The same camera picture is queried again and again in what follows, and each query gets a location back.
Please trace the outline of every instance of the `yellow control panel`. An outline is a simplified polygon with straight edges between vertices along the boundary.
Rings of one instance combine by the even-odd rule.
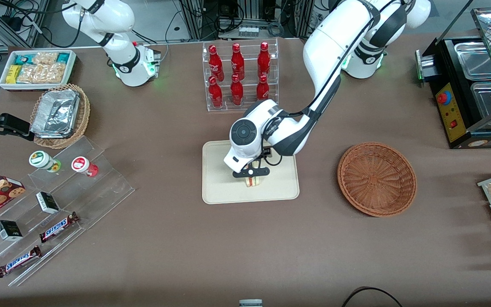
[[[435,99],[441,111],[442,122],[445,124],[448,140],[454,142],[466,133],[466,128],[465,124],[463,124],[462,115],[459,112],[456,99],[454,99],[454,92],[450,83],[437,93]]]

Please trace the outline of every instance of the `small black box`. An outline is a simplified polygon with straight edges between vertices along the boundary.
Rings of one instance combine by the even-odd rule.
[[[37,197],[39,206],[41,206],[41,210],[44,212],[56,214],[58,213],[58,210],[60,210],[51,194],[48,194],[47,192],[39,192],[35,196]]]
[[[22,233],[14,221],[0,221],[0,236],[6,241],[18,241],[22,239]]]

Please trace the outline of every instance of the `teal package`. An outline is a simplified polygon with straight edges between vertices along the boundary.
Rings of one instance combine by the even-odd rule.
[[[14,64],[15,65],[33,64],[33,58],[35,58],[35,55],[19,55],[16,56],[16,60],[14,61]]]
[[[56,62],[67,63],[69,59],[69,54],[59,54],[58,60]]]

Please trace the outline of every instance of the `white tray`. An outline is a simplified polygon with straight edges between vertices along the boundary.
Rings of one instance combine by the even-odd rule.
[[[8,84],[6,83],[6,76],[9,73],[9,68],[14,64],[17,56],[20,55],[30,55],[37,52],[58,52],[60,54],[69,54],[68,62],[66,64],[66,70],[64,71],[64,76],[62,77],[62,82],[60,83],[43,83],[43,84]],[[5,69],[1,74],[0,87],[7,91],[35,91],[35,90],[48,90],[59,85],[66,85],[72,75],[73,65],[75,64],[76,55],[72,50],[65,49],[43,49],[43,50],[20,50],[12,51],[9,54],[7,63],[5,64]]]
[[[272,167],[268,176],[259,177],[258,186],[247,187],[244,178],[234,178],[223,158],[230,149],[230,141],[207,142],[202,148],[202,199],[206,204],[293,200],[298,197],[298,174],[295,157],[283,157],[280,165]],[[273,150],[269,161],[279,155]]]

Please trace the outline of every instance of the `snickers bar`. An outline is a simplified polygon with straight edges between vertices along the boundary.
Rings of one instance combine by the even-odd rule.
[[[62,221],[60,221],[60,223],[57,223],[56,225],[50,227],[50,229],[48,229],[46,232],[41,233],[39,235],[39,237],[41,237],[41,243],[47,242],[51,237],[54,237],[62,230],[68,228],[71,224],[75,223],[78,220],[79,218],[77,214],[75,212],[71,213]]]
[[[6,274],[9,274],[12,270],[18,268],[19,266],[24,265],[26,262],[32,260],[33,258],[41,257],[41,256],[43,256],[41,254],[41,249],[39,249],[38,246],[33,247],[31,251],[16,258],[6,266],[0,266],[0,278],[4,277]]]

